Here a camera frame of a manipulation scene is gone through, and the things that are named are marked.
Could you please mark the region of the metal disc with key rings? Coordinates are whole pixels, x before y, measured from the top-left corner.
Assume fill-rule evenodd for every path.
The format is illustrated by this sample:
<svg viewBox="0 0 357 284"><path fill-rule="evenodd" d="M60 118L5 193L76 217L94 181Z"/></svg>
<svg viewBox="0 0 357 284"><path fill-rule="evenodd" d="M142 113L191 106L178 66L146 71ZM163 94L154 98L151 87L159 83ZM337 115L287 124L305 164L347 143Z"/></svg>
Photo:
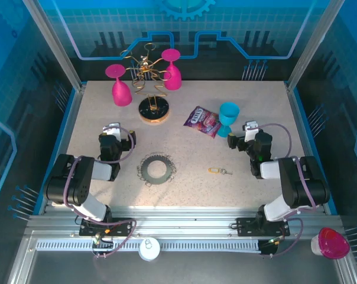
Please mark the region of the metal disc with key rings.
<svg viewBox="0 0 357 284"><path fill-rule="evenodd" d="M165 173L160 177L152 177L148 173L148 167L152 162L162 162L165 165ZM141 181L145 182L146 186L161 185L166 182L171 182L177 173L175 164L171 161L171 156L164 153L151 153L146 155L140 165L137 166L137 176Z"/></svg>

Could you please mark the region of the teal plastic goblet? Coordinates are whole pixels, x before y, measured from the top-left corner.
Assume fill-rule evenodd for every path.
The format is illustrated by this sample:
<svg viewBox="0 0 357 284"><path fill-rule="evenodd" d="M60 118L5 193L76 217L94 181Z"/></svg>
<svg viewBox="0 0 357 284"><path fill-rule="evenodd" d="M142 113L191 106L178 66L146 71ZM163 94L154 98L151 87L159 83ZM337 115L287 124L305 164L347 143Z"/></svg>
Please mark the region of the teal plastic goblet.
<svg viewBox="0 0 357 284"><path fill-rule="evenodd" d="M221 126L218 131L220 137L226 138L232 131L231 125L236 121L239 112L239 107L233 102L225 102L220 106L219 121Z"/></svg>

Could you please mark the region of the aluminium frame post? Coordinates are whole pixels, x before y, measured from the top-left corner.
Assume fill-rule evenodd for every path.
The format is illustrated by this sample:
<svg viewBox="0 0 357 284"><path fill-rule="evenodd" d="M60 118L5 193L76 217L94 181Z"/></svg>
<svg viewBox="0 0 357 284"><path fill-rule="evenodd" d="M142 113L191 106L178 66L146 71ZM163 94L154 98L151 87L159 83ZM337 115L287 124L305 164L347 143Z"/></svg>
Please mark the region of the aluminium frame post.
<svg viewBox="0 0 357 284"><path fill-rule="evenodd" d="M22 2L28 9L28 12L32 16L72 87L75 91L80 92L82 90L82 83L79 75L41 5L37 0L22 0Z"/></svg>
<svg viewBox="0 0 357 284"><path fill-rule="evenodd" d="M308 43L306 44L299 60L297 61L287 82L287 91L291 93L299 83L317 49L323 42L330 26L334 22L345 0L330 0L323 15L314 29Z"/></svg>

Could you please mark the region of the white round lid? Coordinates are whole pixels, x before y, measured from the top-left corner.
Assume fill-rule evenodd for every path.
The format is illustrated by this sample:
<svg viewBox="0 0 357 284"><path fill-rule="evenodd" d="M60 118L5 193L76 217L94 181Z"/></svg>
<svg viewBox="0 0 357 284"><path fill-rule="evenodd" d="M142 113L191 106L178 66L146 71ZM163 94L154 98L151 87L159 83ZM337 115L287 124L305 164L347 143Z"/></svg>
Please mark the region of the white round lid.
<svg viewBox="0 0 357 284"><path fill-rule="evenodd" d="M139 246L139 256L147 262L154 261L160 255L160 243L153 237L144 238Z"/></svg>

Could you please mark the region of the pink plastic goblet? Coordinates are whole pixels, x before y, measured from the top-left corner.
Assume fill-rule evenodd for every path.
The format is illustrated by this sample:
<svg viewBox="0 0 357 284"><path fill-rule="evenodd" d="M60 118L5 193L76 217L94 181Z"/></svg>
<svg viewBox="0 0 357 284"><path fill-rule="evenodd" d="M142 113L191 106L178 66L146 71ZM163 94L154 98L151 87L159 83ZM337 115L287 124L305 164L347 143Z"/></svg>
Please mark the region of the pink plastic goblet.
<svg viewBox="0 0 357 284"><path fill-rule="evenodd" d="M120 80L125 74L126 68L121 64L112 64L105 70L107 77L115 79L112 87L113 101L116 106L125 107L132 102L132 95L129 86Z"/></svg>
<svg viewBox="0 0 357 284"><path fill-rule="evenodd" d="M164 50L161 54L163 60L169 62L168 67L164 72L164 86L169 91L176 91L181 88L182 78L181 72L174 62L180 58L180 52L176 49Z"/></svg>

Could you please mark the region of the purple candy bag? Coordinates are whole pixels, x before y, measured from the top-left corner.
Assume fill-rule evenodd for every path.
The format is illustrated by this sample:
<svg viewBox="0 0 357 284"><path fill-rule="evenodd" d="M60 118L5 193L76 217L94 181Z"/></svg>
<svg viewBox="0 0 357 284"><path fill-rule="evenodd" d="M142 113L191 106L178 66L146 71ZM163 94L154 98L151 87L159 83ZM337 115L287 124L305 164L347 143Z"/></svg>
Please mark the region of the purple candy bag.
<svg viewBox="0 0 357 284"><path fill-rule="evenodd" d="M219 121L219 114L197 106L183 125L198 130L211 138L215 138L221 123Z"/></svg>

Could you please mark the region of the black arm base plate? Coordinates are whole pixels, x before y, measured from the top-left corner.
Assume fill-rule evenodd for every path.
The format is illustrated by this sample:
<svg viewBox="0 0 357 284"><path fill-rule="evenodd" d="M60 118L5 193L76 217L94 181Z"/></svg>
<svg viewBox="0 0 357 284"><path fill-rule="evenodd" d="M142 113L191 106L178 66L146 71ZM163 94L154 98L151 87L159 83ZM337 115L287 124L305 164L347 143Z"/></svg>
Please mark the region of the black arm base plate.
<svg viewBox="0 0 357 284"><path fill-rule="evenodd" d="M290 236L288 222L256 218L237 218L230 228L237 230L239 237L279 237Z"/></svg>
<svg viewBox="0 0 357 284"><path fill-rule="evenodd" d="M133 228L133 222L127 221L126 218L114 218L112 221L126 221L126 223L117 226L99 225L88 220L82 220L79 235L81 237L94 237L96 234L100 234L102 237L126 237Z"/></svg>

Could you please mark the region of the aluminium front rail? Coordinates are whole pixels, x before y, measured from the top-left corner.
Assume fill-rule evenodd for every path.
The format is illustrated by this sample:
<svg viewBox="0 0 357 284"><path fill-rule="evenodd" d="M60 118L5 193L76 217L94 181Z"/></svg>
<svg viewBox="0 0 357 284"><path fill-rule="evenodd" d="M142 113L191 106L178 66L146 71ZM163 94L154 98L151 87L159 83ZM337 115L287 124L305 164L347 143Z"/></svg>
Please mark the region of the aluminium front rail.
<svg viewBox="0 0 357 284"><path fill-rule="evenodd" d="M112 214L118 218L137 221L134 236L148 235L161 238L236 238L237 232L230 225L239 217L253 218L256 209L211 206L116 206ZM47 206L43 215L30 217L24 234L40 238L74 238L79 235L75 214L63 207ZM329 227L343 233L342 219L326 215L322 209L299 215L303 223L289 223L291 236L303 229L303 239L315 236L321 228Z"/></svg>

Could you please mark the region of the pink lidded white cup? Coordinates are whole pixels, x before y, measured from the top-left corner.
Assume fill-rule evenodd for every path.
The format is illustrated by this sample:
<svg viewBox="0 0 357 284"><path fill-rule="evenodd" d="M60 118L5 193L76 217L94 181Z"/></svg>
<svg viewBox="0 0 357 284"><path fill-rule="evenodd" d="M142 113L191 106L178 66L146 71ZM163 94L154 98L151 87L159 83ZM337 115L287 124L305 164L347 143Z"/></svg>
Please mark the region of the pink lidded white cup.
<svg viewBox="0 0 357 284"><path fill-rule="evenodd" d="M350 245L343 235L324 227L312 238L311 251L328 259L342 259L350 252Z"/></svg>

